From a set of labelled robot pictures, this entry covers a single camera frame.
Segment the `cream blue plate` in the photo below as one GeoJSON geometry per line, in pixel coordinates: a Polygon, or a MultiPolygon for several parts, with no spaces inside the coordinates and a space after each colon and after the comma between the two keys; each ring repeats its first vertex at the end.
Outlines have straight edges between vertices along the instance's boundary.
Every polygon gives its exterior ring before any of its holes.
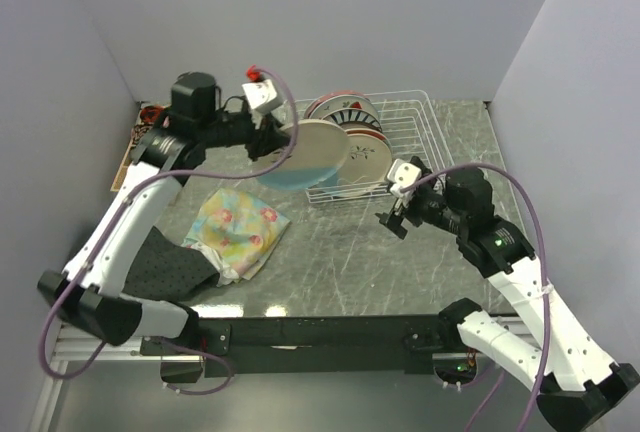
{"type": "Polygon", "coordinates": [[[378,188],[393,163],[391,148],[374,137],[349,136],[350,149],[346,161],[317,188],[329,196],[354,198],[378,188]]]}
{"type": "Polygon", "coordinates": [[[299,122],[295,148],[272,172],[257,177],[262,185],[277,190],[302,190],[332,177],[346,162],[350,151],[347,133],[338,125],[319,119],[299,122]]]}

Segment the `red teal floral plate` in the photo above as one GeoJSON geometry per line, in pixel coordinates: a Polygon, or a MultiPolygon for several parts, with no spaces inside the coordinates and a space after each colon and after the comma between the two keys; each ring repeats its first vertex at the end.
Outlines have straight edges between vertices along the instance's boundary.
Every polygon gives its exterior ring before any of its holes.
{"type": "Polygon", "coordinates": [[[382,141],[388,148],[391,148],[391,144],[387,139],[387,137],[383,133],[377,130],[364,128],[364,127],[357,127],[357,128],[347,129],[346,133],[349,136],[363,135],[368,137],[374,137],[382,141]]]}

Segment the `floral pastel cloth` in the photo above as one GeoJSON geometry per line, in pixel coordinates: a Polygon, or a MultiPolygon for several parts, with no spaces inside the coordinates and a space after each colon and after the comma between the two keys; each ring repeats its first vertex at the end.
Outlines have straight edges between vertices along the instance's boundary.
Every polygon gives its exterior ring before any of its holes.
{"type": "Polygon", "coordinates": [[[264,266],[291,224],[289,218],[257,197],[221,188],[200,207],[182,246],[196,242],[216,250],[241,280],[264,266]]]}

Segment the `maroon rim beige plate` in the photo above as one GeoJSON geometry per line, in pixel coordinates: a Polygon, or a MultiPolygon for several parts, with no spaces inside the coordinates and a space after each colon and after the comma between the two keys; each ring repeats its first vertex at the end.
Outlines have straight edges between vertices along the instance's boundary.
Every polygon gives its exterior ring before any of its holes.
{"type": "Polygon", "coordinates": [[[340,125],[344,130],[353,130],[353,129],[368,129],[377,132],[382,132],[382,128],[378,122],[368,123],[362,121],[351,121],[344,122],[340,125]]]}

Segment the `watermelon pattern plate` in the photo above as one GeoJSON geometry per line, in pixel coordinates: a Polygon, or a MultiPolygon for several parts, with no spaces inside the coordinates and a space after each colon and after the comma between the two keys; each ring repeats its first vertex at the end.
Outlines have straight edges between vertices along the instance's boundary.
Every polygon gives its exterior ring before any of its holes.
{"type": "Polygon", "coordinates": [[[315,118],[321,119],[320,116],[325,113],[332,112],[338,109],[343,109],[347,107],[356,107],[356,108],[364,108],[364,107],[375,107],[373,103],[366,98],[356,97],[354,95],[342,95],[333,97],[329,100],[318,105],[309,116],[304,116],[305,118],[315,118]]]}

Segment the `blue striped white plate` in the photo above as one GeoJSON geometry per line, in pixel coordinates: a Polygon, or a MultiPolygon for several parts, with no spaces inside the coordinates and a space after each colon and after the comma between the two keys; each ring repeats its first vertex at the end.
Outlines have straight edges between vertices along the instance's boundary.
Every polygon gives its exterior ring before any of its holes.
{"type": "Polygon", "coordinates": [[[321,115],[320,118],[339,126],[344,122],[351,121],[362,121],[368,123],[378,122],[381,126],[379,113],[375,107],[347,107],[325,113],[324,115],[321,115]]]}

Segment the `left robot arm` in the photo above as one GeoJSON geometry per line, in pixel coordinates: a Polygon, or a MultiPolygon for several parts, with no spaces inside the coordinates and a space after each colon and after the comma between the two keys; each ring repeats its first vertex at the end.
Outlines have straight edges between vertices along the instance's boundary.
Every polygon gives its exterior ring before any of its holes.
{"type": "Polygon", "coordinates": [[[289,87],[275,72],[253,66],[247,73],[242,107],[229,112],[215,78],[187,72],[171,87],[171,99],[132,149],[125,180],[86,243],[61,271],[43,272],[37,289],[49,303],[39,341],[54,320],[119,346],[134,337],[162,337],[176,353],[193,351],[200,340],[197,313],[174,299],[145,298],[126,282],[157,218],[181,191],[212,148],[242,146],[257,161],[271,152],[276,161],[253,172],[264,176],[283,167],[300,141],[300,131],[278,131],[272,113],[292,105],[289,87]]]}

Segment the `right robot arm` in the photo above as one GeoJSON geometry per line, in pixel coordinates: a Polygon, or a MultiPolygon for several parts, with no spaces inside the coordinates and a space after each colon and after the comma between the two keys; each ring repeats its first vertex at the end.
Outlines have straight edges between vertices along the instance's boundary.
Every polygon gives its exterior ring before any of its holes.
{"type": "Polygon", "coordinates": [[[500,217],[487,164],[431,171],[418,157],[395,160],[386,174],[394,196],[382,225],[404,238],[404,222],[429,224],[453,234],[463,258],[507,300],[533,337],[527,343],[479,304],[460,299],[439,314],[444,347],[481,352],[531,392],[556,431],[585,431],[639,384],[629,363],[605,352],[571,312],[550,282],[543,242],[531,244],[500,217]]]}

